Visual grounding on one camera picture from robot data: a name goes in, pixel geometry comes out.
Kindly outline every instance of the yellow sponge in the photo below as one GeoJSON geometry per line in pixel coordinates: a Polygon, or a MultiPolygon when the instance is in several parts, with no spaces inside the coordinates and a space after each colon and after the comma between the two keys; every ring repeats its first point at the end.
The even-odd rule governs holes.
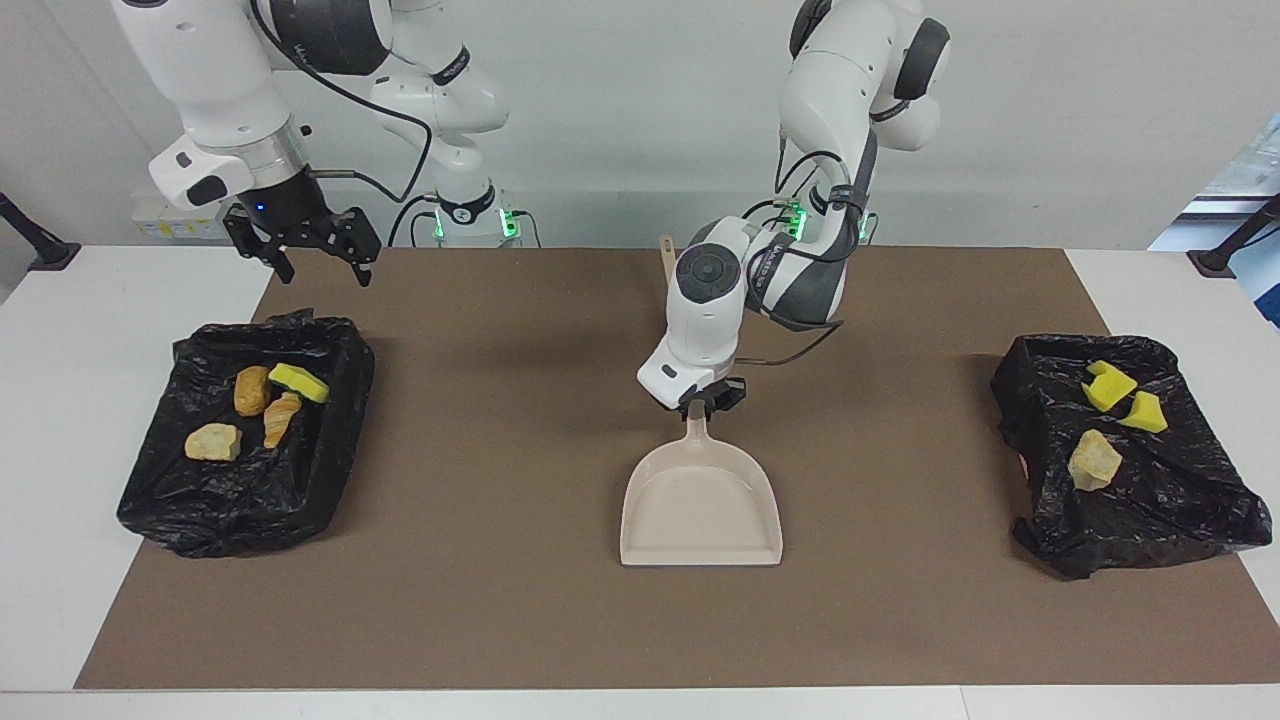
{"type": "Polygon", "coordinates": [[[275,368],[271,368],[271,373],[266,375],[266,379],[292,389],[311,402],[326,402],[329,400],[329,386],[297,365],[279,363],[275,368]]]}
{"type": "Polygon", "coordinates": [[[1148,433],[1162,433],[1169,429],[1165,411],[1160,409],[1160,398],[1144,391],[1138,391],[1138,395],[1133,397],[1133,409],[1129,410],[1128,418],[1120,420],[1120,424],[1148,433]]]}
{"type": "Polygon", "coordinates": [[[1138,387],[1138,380],[1124,374],[1111,363],[1098,360],[1087,368],[1094,375],[1093,383],[1082,384],[1084,396],[1089,404],[1106,413],[1115,407],[1116,402],[1124,398],[1138,387]]]}

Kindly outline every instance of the white table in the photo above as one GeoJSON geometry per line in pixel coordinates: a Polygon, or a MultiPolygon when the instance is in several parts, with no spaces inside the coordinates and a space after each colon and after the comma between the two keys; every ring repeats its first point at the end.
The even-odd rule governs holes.
{"type": "MultiPolygon", "coordinates": [[[[1069,251],[1114,333],[1153,337],[1248,486],[1280,507],[1280,336],[1180,254],[1069,251]]],[[[73,692],[140,538],[114,507],[172,366],[251,318],[266,269],[229,249],[86,247],[0,306],[0,719],[1280,717],[1280,685],[536,692],[73,692]]],[[[1244,564],[1280,612],[1280,547],[1244,564]]]]}

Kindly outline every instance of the yellow food piece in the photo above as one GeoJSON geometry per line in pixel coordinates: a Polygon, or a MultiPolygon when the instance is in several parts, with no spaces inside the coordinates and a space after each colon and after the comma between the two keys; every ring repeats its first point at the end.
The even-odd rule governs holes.
{"type": "Polygon", "coordinates": [[[1106,436],[1098,430],[1084,430],[1066,469],[1075,480],[1075,489],[1093,492],[1111,484],[1123,460],[1106,436]]]}
{"type": "Polygon", "coordinates": [[[271,374],[268,377],[273,383],[284,386],[311,402],[324,404],[329,400],[329,386],[297,365],[280,363],[271,369],[271,374]]]}
{"type": "Polygon", "coordinates": [[[1084,396],[1089,404],[1106,413],[1115,407],[1126,395],[1138,387],[1138,380],[1124,374],[1111,363],[1098,360],[1088,366],[1089,374],[1094,375],[1091,384],[1082,384],[1084,396]]]}
{"type": "Polygon", "coordinates": [[[262,438],[262,447],[275,450],[284,439],[285,430],[289,429],[289,420],[302,410],[302,398],[292,392],[280,396],[279,400],[266,406],[262,413],[262,425],[266,437],[262,438]]]}
{"type": "Polygon", "coordinates": [[[236,425],[210,423],[187,436],[182,450],[192,460],[230,462],[239,457],[241,434],[236,425]]]}
{"type": "Polygon", "coordinates": [[[271,383],[266,375],[271,370],[262,365],[252,365],[236,373],[236,414],[241,418],[261,415],[271,401],[271,383]]]}
{"type": "Polygon", "coordinates": [[[1169,429],[1169,420],[1165,420],[1165,411],[1160,409],[1160,398],[1149,392],[1138,391],[1133,396],[1133,407],[1129,416],[1120,420],[1126,428],[1137,428],[1148,433],[1162,433],[1169,429]]]}

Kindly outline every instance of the white wall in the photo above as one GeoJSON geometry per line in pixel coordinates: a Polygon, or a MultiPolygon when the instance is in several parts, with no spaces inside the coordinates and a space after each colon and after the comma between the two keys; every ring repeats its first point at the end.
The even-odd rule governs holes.
{"type": "MultiPolygon", "coordinates": [[[[108,3],[0,0],[0,182],[55,232],[132,242],[129,193],[178,124],[108,3]]],[[[769,190],[797,4],[456,0],[475,61],[515,94],[481,140],[494,176],[553,245],[646,243],[741,211],[769,190]]],[[[882,155],[881,242],[1146,247],[1280,108],[1274,0],[928,6],[955,38],[945,126],[918,155],[882,155]]],[[[407,176],[407,146],[366,113],[280,82],[317,167],[407,176]]],[[[385,202],[333,192],[353,201],[385,229],[385,202]]]]}

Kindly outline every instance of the blue object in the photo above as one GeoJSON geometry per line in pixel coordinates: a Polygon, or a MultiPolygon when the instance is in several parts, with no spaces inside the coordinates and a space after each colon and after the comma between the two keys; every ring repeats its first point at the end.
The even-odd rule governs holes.
{"type": "Polygon", "coordinates": [[[1262,311],[1262,316],[1271,320],[1277,328],[1280,328],[1280,284],[1266,291],[1262,297],[1257,301],[1258,310],[1262,311]]]}

